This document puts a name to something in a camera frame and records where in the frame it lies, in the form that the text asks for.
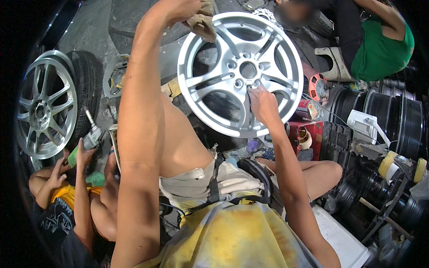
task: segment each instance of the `person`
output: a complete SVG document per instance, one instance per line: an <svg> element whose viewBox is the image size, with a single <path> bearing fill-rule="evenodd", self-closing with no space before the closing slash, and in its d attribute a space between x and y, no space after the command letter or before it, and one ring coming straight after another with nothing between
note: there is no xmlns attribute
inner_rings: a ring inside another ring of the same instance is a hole
<svg viewBox="0 0 429 268"><path fill-rule="evenodd" d="M347 70L355 79L379 81L408 65L414 50L414 37L408 24L393 7L377 0L307 1L322 11L334 11L341 54ZM299 20L295 10L302 5L287 4L281 5L284 5L282 10L290 13L291 19ZM360 21L358 5L372 14L368 20Z"/></svg>
<svg viewBox="0 0 429 268"><path fill-rule="evenodd" d="M164 28L185 21L200 7L200 0L160 0L137 25L118 116L121 183L111 267L340 267L308 196L314 199L333 187L341 167L298 162L273 94L261 87L249 92L252 111L273 140L288 223L252 198L229 202L257 196L263 187L211 154L186 116L161 93L158 55ZM162 251L160 189L189 207ZM195 199L200 209L192 209Z"/></svg>
<svg viewBox="0 0 429 268"><path fill-rule="evenodd" d="M99 267L93 257L94 228L106 240L116 239L119 183L114 177L115 154L104 169L104 187L87 187L85 168L96 149L86 151L79 140L76 185L65 181L69 152L55 166L33 173L29 188L36 198L36 224L61 267Z"/></svg>

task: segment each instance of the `power drill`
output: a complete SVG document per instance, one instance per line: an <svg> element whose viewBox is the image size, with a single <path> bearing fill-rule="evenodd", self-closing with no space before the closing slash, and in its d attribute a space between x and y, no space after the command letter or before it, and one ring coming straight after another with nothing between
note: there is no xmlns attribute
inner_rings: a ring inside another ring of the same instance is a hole
<svg viewBox="0 0 429 268"><path fill-rule="evenodd" d="M90 150L92 148L95 148L98 146L103 138L105 129L101 129L99 126L97 126L92 119L91 113L89 112L88 108L85 107L85 113L88 117L89 122L91 123L91 130L89 133L83 138L83 148L85 150ZM67 162L69 163L71 168L74 168L76 166L76 154L78 152L78 146L71 152L69 157L67 158Z"/></svg>

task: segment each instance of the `yellow stained shirt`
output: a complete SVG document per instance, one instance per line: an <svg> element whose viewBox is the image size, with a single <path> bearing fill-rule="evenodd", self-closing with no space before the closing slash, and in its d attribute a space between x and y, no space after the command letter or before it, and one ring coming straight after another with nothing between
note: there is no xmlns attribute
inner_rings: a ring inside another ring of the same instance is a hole
<svg viewBox="0 0 429 268"><path fill-rule="evenodd" d="M180 230L145 267L321 267L268 205L217 202L183 217Z"/></svg>

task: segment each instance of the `rag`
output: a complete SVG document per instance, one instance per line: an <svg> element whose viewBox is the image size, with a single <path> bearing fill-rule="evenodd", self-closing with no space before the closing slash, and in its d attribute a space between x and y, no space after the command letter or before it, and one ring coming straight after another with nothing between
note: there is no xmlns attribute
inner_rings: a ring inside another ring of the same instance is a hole
<svg viewBox="0 0 429 268"><path fill-rule="evenodd" d="M207 42L214 43L216 41L216 31L213 28L213 0L201 0L200 10L188 20L187 25L191 32L201 36Z"/></svg>

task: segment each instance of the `black pants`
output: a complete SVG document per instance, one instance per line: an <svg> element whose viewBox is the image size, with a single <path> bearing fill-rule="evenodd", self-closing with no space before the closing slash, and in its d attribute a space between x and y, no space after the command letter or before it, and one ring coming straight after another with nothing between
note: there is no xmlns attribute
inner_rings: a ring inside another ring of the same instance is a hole
<svg viewBox="0 0 429 268"><path fill-rule="evenodd" d="M363 30L359 19L359 10L353 0L307 0L315 7L333 10L335 13L335 28L340 39L341 54L344 63L351 73L351 63L357 50L362 44Z"/></svg>

